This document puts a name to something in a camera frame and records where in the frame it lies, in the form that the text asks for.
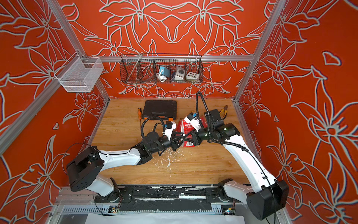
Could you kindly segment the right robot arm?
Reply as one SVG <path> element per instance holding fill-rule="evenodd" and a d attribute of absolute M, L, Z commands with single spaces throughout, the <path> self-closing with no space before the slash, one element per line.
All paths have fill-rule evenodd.
<path fill-rule="evenodd" d="M 236 160 L 246 175 L 249 186 L 227 179 L 222 183 L 222 193 L 225 197 L 245 203 L 251 213 L 258 219 L 264 220 L 269 216 L 277 219 L 277 213 L 286 205 L 289 186 L 282 180 L 278 181 L 254 156 L 246 145 L 239 130 L 232 123 L 225 123 L 217 109 L 209 110 L 200 91 L 196 93 L 196 101 L 201 100 L 206 113 L 205 127 L 199 117 L 199 110 L 185 117 L 185 122 L 193 126 L 187 141 L 195 146 L 203 141 L 222 145 Z"/>

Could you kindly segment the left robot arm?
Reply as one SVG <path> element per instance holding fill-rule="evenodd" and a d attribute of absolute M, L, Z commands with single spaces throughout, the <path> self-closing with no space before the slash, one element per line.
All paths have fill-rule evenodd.
<path fill-rule="evenodd" d="M 102 171 L 145 164 L 155 153 L 161 153 L 168 148 L 179 148 L 185 137 L 185 134 L 178 132 L 174 132 L 170 138 L 167 135 L 159 136 L 155 132 L 150 132 L 132 148 L 113 152 L 99 150 L 96 146 L 90 145 L 66 166 L 70 189 L 73 192 L 87 189 L 103 197 L 113 192 L 118 193 L 115 189 L 116 182 L 101 176 Z"/>

